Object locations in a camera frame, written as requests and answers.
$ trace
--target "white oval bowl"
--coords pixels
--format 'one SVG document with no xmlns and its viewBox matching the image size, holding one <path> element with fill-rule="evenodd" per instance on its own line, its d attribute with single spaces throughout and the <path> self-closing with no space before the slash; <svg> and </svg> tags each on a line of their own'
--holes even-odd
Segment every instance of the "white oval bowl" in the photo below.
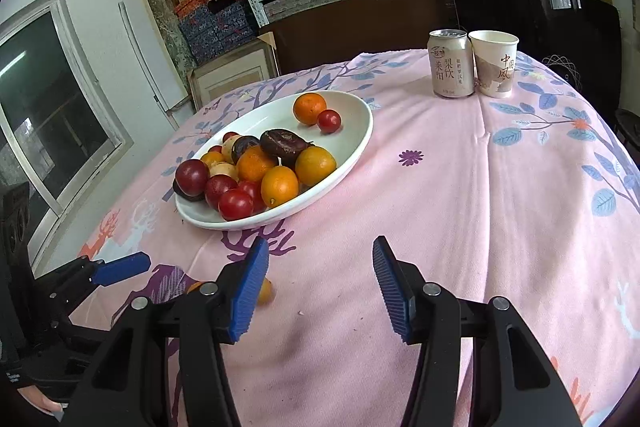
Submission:
<svg viewBox="0 0 640 427">
<path fill-rule="evenodd" d="M 326 100 L 327 108 L 336 110 L 342 118 L 342 127 L 333 134 L 321 134 L 317 125 L 306 126 L 298 122 L 293 115 L 293 103 L 300 95 L 292 94 L 266 103 L 234 120 L 213 135 L 193 157 L 201 158 L 211 147 L 220 145 L 222 137 L 229 131 L 260 138 L 264 131 L 287 129 L 306 141 L 327 149 L 337 163 L 334 172 L 287 203 L 236 221 L 225 221 L 205 201 L 187 201 L 176 194 L 175 206 L 182 218 L 201 229 L 256 229 L 308 207 L 340 183 L 358 161 L 369 141 L 373 131 L 373 115 L 369 105 L 353 94 L 341 91 L 322 91 L 321 94 Z"/>
</svg>

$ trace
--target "metal bolt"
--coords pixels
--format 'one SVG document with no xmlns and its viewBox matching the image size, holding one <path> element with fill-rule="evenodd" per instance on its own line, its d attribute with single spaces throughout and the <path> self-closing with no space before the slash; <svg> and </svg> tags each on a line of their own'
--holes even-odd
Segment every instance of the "metal bolt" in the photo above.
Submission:
<svg viewBox="0 0 640 427">
<path fill-rule="evenodd" d="M 149 303 L 146 297 L 136 297 L 131 301 L 131 307 L 135 310 L 141 310 L 146 308 L 146 305 Z"/>
<path fill-rule="evenodd" d="M 504 297 L 496 297 L 494 299 L 494 308 L 500 311 L 505 311 L 509 309 L 509 301 Z"/>
<path fill-rule="evenodd" d="M 428 282 L 422 287 L 422 291 L 430 297 L 435 297 L 436 295 L 440 295 L 442 288 L 434 282 Z"/>
<path fill-rule="evenodd" d="M 213 295 L 218 291 L 218 285 L 214 282 L 206 282 L 200 285 L 200 293 L 203 295 Z"/>
</svg>

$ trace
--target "picture frame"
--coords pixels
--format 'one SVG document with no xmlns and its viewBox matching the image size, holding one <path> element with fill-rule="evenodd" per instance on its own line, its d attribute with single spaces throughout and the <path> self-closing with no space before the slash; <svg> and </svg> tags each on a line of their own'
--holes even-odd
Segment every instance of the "picture frame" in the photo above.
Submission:
<svg viewBox="0 0 640 427">
<path fill-rule="evenodd" d="M 193 71 L 189 84 L 196 110 L 238 87 L 280 76 L 273 33 L 259 36 Z"/>
</svg>

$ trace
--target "tablecloth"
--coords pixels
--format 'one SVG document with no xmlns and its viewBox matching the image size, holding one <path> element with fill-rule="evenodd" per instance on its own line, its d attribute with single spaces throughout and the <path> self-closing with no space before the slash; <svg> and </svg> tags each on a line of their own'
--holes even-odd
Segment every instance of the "tablecloth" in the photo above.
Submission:
<svg viewBox="0 0 640 427">
<path fill-rule="evenodd" d="M 364 154 L 334 190 L 259 229 L 180 219 L 171 189 L 180 162 L 252 108 L 323 89 L 353 92 L 374 114 Z M 158 303 L 214 280 L 261 235 L 276 298 L 223 346 L 242 424 L 399 425 L 418 346 L 392 331 L 372 269 L 372 242 L 385 235 L 398 259 L 459 298 L 508 297 L 595 427 L 640 365 L 639 203 L 640 174 L 609 127 L 527 55 L 517 55 L 511 98 L 445 100 L 433 94 L 427 51 L 362 54 L 236 89 L 185 123 L 79 252 L 110 261 L 143 250 L 151 270 L 98 289 L 73 318 L 109 328 L 135 296 Z M 177 347 L 172 416 L 186 425 Z M 470 359 L 463 341 L 460 426 Z"/>
</svg>

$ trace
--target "orange deer print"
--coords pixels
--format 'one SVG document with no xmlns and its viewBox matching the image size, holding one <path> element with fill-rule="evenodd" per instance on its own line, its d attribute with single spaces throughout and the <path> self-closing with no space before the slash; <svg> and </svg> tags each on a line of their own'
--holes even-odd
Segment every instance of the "orange deer print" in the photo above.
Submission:
<svg viewBox="0 0 640 427">
<path fill-rule="evenodd" d="M 89 246 L 88 243 L 84 243 L 80 252 L 78 253 L 78 257 L 82 257 L 86 255 L 89 259 L 93 259 L 94 256 L 100 251 L 100 248 L 104 245 L 104 242 L 113 237 L 113 232 L 118 225 L 118 214 L 120 211 L 112 212 L 111 214 L 107 214 L 102 218 L 100 222 L 100 227 L 98 228 L 98 237 L 95 242 Z"/>
<path fill-rule="evenodd" d="M 556 373 L 559 374 L 558 371 L 558 359 L 556 357 L 551 357 L 551 365 L 556 370 Z M 571 401 L 574 403 L 575 410 L 580 417 L 580 422 L 584 425 L 584 423 L 589 419 L 589 417 L 593 414 L 593 410 L 589 412 L 585 412 L 587 408 L 587 404 L 591 397 L 591 393 L 587 393 L 586 395 L 581 395 L 578 393 L 578 388 L 580 387 L 580 381 L 578 378 L 574 378 L 573 383 L 571 384 L 571 389 L 569 391 L 569 397 L 571 397 Z"/>
</svg>

